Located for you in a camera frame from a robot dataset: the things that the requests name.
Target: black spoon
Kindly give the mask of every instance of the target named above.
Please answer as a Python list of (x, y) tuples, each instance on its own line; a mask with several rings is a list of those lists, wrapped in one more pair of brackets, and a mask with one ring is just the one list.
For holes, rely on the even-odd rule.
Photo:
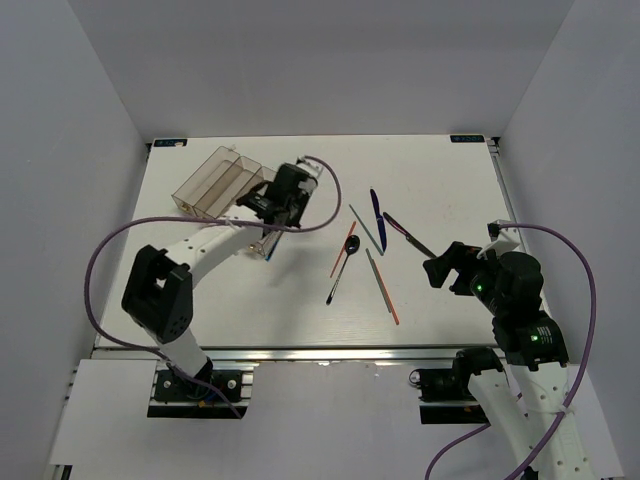
[(344, 259), (344, 263), (340, 268), (340, 273), (338, 273), (338, 278), (336, 278), (336, 283), (333, 284), (333, 288), (331, 289), (331, 293), (327, 297), (327, 305), (331, 305), (331, 300), (333, 300), (333, 296), (336, 294), (336, 288), (338, 288), (338, 282), (340, 281), (340, 277), (342, 276), (342, 271), (344, 270), (344, 266), (347, 264), (347, 260), (349, 257), (356, 253), (360, 248), (360, 237), (357, 235), (351, 235), (344, 242), (344, 251), (347, 252), (347, 258)]

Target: blue knife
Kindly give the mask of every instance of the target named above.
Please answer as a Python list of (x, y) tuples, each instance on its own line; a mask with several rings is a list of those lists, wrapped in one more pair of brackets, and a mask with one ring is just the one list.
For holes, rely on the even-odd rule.
[(375, 190), (372, 188), (369, 190), (371, 193), (371, 202), (373, 203), (373, 211), (376, 214), (376, 222), (378, 223), (378, 233), (380, 234), (380, 244), (382, 245), (382, 251), (387, 251), (387, 231), (384, 227), (384, 217), (380, 213), (380, 202)]

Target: clear plastic organizer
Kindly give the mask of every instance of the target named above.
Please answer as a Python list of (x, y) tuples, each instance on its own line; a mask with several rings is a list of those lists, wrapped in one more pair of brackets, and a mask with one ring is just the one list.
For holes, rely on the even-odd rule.
[[(215, 219), (261, 182), (273, 181), (276, 172), (233, 150), (219, 147), (171, 197), (188, 215)], [(268, 257), (282, 232), (271, 232), (250, 249)]]

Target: white table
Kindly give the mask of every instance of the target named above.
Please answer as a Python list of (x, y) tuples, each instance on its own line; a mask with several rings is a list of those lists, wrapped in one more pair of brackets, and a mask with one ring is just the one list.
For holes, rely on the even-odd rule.
[[(240, 254), (201, 281), (191, 324), (205, 347), (456, 346), (494, 344), (491, 315), (475, 298), (429, 286), (425, 257), (387, 225), (388, 249), (380, 257), (363, 229), (362, 241), (331, 306), (329, 272), (354, 220), (352, 203), (377, 237), (369, 188), (388, 211), (427, 247), (442, 253), (453, 240), (488, 243), (486, 224), (508, 218), (487, 145), (453, 144), (447, 135), (194, 138), (184, 147), (152, 148), (135, 218), (179, 215), (171, 194), (218, 148), (235, 148), (277, 169), (301, 154), (321, 157), (343, 186), (338, 219), (311, 234), (286, 234), (270, 262)], [(314, 193), (303, 224), (326, 219), (336, 201), (328, 173)], [(102, 319), (116, 337), (151, 345), (122, 311), (120, 301), (136, 252), (163, 247), (198, 226), (152, 224), (132, 229)], [(387, 312), (364, 248), (369, 247), (400, 318)], [(100, 339), (100, 347), (111, 342)]]

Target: gray wall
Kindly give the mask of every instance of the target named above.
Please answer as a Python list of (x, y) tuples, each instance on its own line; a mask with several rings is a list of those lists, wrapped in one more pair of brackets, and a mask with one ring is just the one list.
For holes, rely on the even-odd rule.
[(3, 2), (0, 65), (0, 476), (31, 480), (91, 347), (85, 264), (130, 215), (145, 152), (66, 1)]
[[(502, 140), (508, 190), (522, 221), (564, 232), (598, 287), (589, 366), (627, 478), (640, 478), (640, 2), (576, 0)], [(588, 321), (578, 260), (526, 234), (574, 361)]]
[(145, 139), (501, 134), (573, 0), (70, 0)]

